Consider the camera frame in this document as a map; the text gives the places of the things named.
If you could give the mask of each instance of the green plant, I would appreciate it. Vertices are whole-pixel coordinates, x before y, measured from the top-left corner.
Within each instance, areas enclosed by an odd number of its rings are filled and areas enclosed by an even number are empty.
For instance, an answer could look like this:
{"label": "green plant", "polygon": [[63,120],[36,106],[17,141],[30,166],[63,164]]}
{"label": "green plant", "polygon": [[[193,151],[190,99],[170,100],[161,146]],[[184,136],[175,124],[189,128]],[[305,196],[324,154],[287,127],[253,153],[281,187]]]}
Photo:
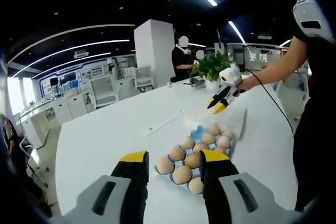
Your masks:
{"label": "green plant", "polygon": [[219,72],[230,67],[231,61],[226,54],[221,52],[206,54],[198,64],[192,68],[190,75],[198,74],[200,77],[205,77],[208,81],[217,81]]}

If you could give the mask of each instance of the egg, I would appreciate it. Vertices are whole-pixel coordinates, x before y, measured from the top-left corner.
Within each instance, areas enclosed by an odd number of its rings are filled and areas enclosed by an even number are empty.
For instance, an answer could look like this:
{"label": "egg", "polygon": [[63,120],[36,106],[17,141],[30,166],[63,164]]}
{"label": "egg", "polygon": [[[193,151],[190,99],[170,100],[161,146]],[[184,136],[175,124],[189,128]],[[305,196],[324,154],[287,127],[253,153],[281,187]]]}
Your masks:
{"label": "egg", "polygon": [[180,166],[173,172],[173,181],[178,184],[187,183],[192,177],[191,169],[187,166]]}
{"label": "egg", "polygon": [[223,153],[223,154],[226,155],[226,149],[222,146],[218,146],[218,147],[214,148],[213,151]]}
{"label": "egg", "polygon": [[190,169],[195,169],[200,166],[200,155],[198,154],[191,154],[188,155],[184,161],[184,164],[188,166]]}
{"label": "egg", "polygon": [[169,158],[171,161],[176,162],[184,159],[184,152],[181,148],[174,147],[169,152]]}
{"label": "egg", "polygon": [[183,150],[191,149],[194,147],[194,142],[191,137],[186,136],[185,139],[180,143],[180,147]]}
{"label": "egg", "polygon": [[226,130],[222,133],[222,136],[227,136],[229,139],[233,139],[235,136],[231,130]]}
{"label": "egg", "polygon": [[160,157],[156,163],[157,171],[162,174],[169,174],[174,171],[174,164],[167,157]]}
{"label": "egg", "polygon": [[200,152],[201,149],[207,149],[208,150],[209,147],[207,145],[205,145],[205,144],[196,144],[194,146],[193,151],[194,151],[195,154],[199,154],[199,152]]}
{"label": "egg", "polygon": [[228,149],[230,147],[230,139],[227,136],[221,136],[216,145]]}
{"label": "egg", "polygon": [[201,194],[203,191],[203,183],[201,181],[201,177],[196,177],[190,180],[188,184],[189,191],[193,194]]}
{"label": "egg", "polygon": [[216,141],[216,138],[213,134],[211,133],[203,133],[202,134],[202,143],[203,144],[212,144]]}
{"label": "egg", "polygon": [[220,130],[220,128],[218,127],[217,124],[213,124],[213,125],[211,125],[210,128],[209,128],[209,132],[210,132],[211,134],[215,135],[215,136],[218,136],[218,135],[221,134],[221,130]]}

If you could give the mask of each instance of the blue egg tray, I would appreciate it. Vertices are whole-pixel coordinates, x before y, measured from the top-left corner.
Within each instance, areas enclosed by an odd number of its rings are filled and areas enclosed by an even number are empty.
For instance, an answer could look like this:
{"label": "blue egg tray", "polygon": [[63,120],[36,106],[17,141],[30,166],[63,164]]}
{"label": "blue egg tray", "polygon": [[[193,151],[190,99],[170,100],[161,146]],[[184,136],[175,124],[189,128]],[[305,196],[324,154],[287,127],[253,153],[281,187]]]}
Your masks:
{"label": "blue egg tray", "polygon": [[[208,132],[208,130],[207,130],[205,127],[201,126],[201,125],[199,125],[199,126],[197,127],[196,130],[193,130],[193,131],[191,132],[190,137],[191,137],[192,141],[194,142],[194,146],[195,146],[195,144],[201,144],[201,143],[202,143],[202,141],[201,141],[201,139],[202,139],[202,135],[203,135],[203,133],[206,133],[206,132]],[[216,137],[216,142],[215,142],[215,143],[207,145],[207,146],[209,147],[209,150],[213,150],[214,148],[217,147],[216,143],[217,143],[217,140],[220,138],[220,136],[221,136],[221,135],[215,136],[215,137]],[[161,176],[164,176],[165,178],[169,179],[171,182],[173,182],[174,184],[176,184],[176,183],[173,181],[173,172],[174,172],[175,169],[177,169],[178,167],[183,166],[183,165],[184,165],[184,161],[185,161],[185,159],[186,159],[189,155],[191,155],[191,154],[193,154],[193,153],[194,153],[194,152],[193,152],[193,148],[191,148],[191,149],[186,149],[186,150],[184,151],[184,159],[183,159],[183,160],[181,160],[181,161],[176,161],[176,162],[173,162],[173,161],[172,161],[172,163],[174,164],[174,170],[173,170],[172,173],[170,173],[170,174],[166,174],[166,175],[162,175],[162,174],[160,174],[160,173],[158,172],[158,170],[156,169],[156,165],[155,165],[154,169],[155,169],[156,172],[159,173]],[[200,169],[199,169],[198,167],[195,168],[195,169],[191,169],[191,171],[192,171],[192,178],[191,178],[190,180],[192,180],[193,178],[196,178],[196,177],[200,177],[200,176],[201,176],[201,174],[200,174],[200,172],[199,172]],[[182,187],[182,188],[184,188],[184,189],[186,189],[186,190],[189,190],[189,188],[188,188],[188,184],[189,184],[190,180],[189,180],[188,182],[184,183],[184,184],[181,184],[181,185],[176,184],[176,185],[177,185],[177,186],[180,186],[180,187]]]}

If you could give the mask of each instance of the black ceiling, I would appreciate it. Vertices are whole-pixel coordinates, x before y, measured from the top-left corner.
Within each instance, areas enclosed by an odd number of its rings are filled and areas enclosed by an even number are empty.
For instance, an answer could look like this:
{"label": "black ceiling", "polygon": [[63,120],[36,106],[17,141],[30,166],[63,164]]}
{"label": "black ceiling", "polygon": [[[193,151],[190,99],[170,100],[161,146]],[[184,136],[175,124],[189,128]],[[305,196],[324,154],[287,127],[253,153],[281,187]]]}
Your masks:
{"label": "black ceiling", "polygon": [[[291,37],[291,9],[295,0],[2,0],[0,39],[11,60],[21,50],[48,36],[79,27],[103,24],[134,24],[134,27],[99,27],[66,33],[46,40],[20,54],[14,62],[27,65],[66,48],[93,42],[129,39],[85,48],[90,55],[112,52],[130,54],[134,49],[133,30],[148,19],[174,24],[178,34],[190,42],[213,46],[220,38],[240,42],[227,21],[232,20],[246,42],[279,45]],[[260,40],[258,35],[271,35]],[[73,59],[67,51],[32,66],[46,70]],[[9,76],[17,70],[9,69]]]}

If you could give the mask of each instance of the potted plant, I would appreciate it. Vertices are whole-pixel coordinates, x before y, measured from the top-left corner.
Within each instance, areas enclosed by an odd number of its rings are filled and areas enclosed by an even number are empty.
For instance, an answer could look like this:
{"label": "potted plant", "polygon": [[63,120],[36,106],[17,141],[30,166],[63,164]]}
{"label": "potted plant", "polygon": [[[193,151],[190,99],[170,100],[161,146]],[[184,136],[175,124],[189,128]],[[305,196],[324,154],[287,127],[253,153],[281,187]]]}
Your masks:
{"label": "potted plant", "polygon": [[195,64],[192,68],[192,74],[198,74],[206,81],[206,87],[208,89],[219,88],[219,72],[230,67],[231,61],[226,54],[221,52],[206,54],[202,60],[199,60],[198,64]]}

